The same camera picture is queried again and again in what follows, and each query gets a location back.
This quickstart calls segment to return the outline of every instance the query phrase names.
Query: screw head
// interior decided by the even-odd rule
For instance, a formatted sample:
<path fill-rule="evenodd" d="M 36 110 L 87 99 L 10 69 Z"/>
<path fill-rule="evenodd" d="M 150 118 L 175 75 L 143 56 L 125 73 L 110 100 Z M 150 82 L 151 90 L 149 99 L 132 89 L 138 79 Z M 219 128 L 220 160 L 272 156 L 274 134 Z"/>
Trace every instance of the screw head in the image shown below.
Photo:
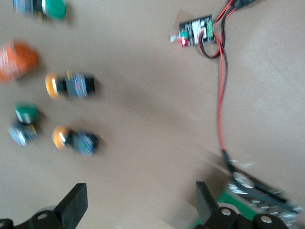
<path fill-rule="evenodd" d="M 268 224 L 272 223 L 272 219 L 270 219 L 268 216 L 262 216 L 261 221 Z"/>
<path fill-rule="evenodd" d="M 225 216 L 230 216 L 232 214 L 231 211 L 227 208 L 222 209 L 221 213 Z"/>

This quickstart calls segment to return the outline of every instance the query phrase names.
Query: teal lid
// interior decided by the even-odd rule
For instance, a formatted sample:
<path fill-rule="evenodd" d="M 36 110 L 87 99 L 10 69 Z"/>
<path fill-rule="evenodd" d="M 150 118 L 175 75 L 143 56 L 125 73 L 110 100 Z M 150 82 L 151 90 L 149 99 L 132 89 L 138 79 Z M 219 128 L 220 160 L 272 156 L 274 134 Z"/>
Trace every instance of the teal lid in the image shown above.
<path fill-rule="evenodd" d="M 18 120 L 25 124 L 31 124 L 38 116 L 37 108 L 32 104 L 15 104 L 15 113 Z"/>
<path fill-rule="evenodd" d="M 62 20 L 66 14 L 66 5 L 63 0 L 46 0 L 46 13 L 54 20 Z"/>

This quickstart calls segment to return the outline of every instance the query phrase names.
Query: black circuit board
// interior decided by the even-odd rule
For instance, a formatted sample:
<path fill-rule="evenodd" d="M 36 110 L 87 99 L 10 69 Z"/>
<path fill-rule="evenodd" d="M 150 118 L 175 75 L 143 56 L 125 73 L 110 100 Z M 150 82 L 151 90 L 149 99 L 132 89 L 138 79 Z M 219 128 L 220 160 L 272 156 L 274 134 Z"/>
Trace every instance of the black circuit board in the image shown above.
<path fill-rule="evenodd" d="M 213 42 L 215 40 L 211 15 L 180 23 L 179 28 L 180 34 L 188 34 L 188 46 L 198 45 L 201 32 L 203 33 L 203 42 Z"/>

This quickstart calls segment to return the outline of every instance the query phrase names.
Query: black connector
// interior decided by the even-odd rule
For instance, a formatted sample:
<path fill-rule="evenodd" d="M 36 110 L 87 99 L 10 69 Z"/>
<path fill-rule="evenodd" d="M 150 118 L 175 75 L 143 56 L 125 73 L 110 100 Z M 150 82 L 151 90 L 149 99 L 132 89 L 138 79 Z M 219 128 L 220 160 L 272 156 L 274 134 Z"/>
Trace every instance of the black connector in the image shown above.
<path fill-rule="evenodd" d="M 237 10 L 239 10 L 240 8 L 245 7 L 255 1 L 256 0 L 233 0 L 233 5 Z"/>

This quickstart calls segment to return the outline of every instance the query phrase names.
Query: beige surface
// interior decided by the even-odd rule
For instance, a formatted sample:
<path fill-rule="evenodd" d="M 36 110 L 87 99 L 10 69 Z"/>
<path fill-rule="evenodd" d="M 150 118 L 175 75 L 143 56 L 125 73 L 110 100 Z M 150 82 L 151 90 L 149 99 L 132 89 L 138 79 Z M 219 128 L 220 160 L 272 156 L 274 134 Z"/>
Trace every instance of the beige surface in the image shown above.
<path fill-rule="evenodd" d="M 184 229 L 195 218 L 195 182 L 217 194 L 226 180 L 217 142 L 218 62 L 169 43 L 180 20 L 219 12 L 222 0 L 68 1 L 63 23 L 40 24 L 0 2 L 0 43 L 23 38 L 40 68 L 0 85 L 0 217 L 21 223 L 56 205 L 77 183 L 89 208 L 79 229 Z M 230 62 L 224 137 L 239 167 L 304 199 L 304 1 L 261 0 L 228 20 Z M 49 98 L 49 71 L 91 72 L 102 93 L 91 100 Z M 36 144 L 13 144 L 13 104 L 45 114 Z M 59 151 L 58 124 L 101 135 L 93 158 Z"/>

